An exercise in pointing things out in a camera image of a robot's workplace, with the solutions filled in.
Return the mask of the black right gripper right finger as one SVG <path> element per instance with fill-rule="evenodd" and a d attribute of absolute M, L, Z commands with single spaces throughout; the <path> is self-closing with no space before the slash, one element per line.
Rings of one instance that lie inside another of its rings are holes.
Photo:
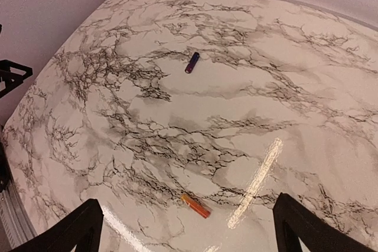
<path fill-rule="evenodd" d="M 326 224 L 289 194 L 279 194 L 273 207 L 279 251 L 372 251 Z"/>

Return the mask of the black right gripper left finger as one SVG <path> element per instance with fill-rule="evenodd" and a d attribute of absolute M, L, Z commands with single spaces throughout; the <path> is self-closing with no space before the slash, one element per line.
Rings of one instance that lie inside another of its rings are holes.
<path fill-rule="evenodd" d="M 56 225 L 13 251 L 98 251 L 103 217 L 98 200 L 88 199 Z"/>

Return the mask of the purple blue battery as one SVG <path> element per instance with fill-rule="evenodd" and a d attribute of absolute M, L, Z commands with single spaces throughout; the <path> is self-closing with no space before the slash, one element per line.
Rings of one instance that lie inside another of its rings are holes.
<path fill-rule="evenodd" d="M 191 59 L 189 60 L 189 63 L 187 64 L 187 66 L 185 68 L 185 72 L 187 74 L 190 74 L 193 71 L 195 65 L 197 64 L 197 62 L 199 60 L 199 58 L 200 58 L 200 54 L 198 52 L 195 52 L 192 55 Z"/>

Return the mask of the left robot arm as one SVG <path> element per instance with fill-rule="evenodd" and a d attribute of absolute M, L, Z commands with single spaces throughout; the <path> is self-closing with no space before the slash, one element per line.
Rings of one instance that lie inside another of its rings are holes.
<path fill-rule="evenodd" d="M 31 67 L 11 60 L 1 60 L 1 98 L 20 86 L 32 75 L 33 70 Z"/>

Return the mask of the orange battery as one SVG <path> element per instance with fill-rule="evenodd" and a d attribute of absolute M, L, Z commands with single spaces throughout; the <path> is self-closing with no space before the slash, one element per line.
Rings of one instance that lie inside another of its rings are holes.
<path fill-rule="evenodd" d="M 204 206 L 202 206 L 199 202 L 192 199 L 189 195 L 182 194 L 181 200 L 186 205 L 188 205 L 193 211 L 201 215 L 203 218 L 208 218 L 210 216 L 210 211 Z"/>

